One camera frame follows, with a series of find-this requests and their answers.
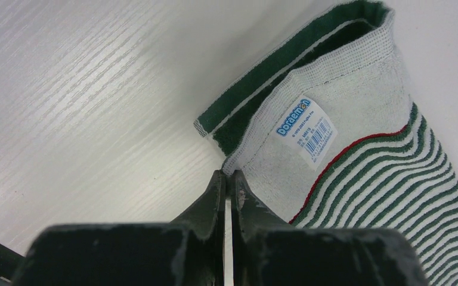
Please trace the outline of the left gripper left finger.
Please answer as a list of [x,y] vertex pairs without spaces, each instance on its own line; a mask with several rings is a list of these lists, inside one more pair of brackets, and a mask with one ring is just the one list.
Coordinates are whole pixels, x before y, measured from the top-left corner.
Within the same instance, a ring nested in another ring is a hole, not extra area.
[[182,285],[224,284],[226,177],[213,172],[204,193],[172,223],[188,228]]

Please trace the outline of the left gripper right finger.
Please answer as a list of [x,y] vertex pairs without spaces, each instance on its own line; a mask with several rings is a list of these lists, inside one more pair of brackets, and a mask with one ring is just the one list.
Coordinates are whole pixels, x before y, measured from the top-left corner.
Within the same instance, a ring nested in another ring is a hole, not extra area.
[[243,171],[231,175],[231,223],[235,285],[271,285],[266,270],[273,260],[267,235],[291,226],[278,217],[251,190]]

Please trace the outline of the green white striped towel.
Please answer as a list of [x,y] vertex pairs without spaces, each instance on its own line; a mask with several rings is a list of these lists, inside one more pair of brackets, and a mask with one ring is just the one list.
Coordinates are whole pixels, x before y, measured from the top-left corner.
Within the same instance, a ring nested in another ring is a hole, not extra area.
[[251,190],[298,228],[391,228],[430,285],[458,285],[458,180],[410,96],[394,10],[348,1],[313,18],[195,121]]

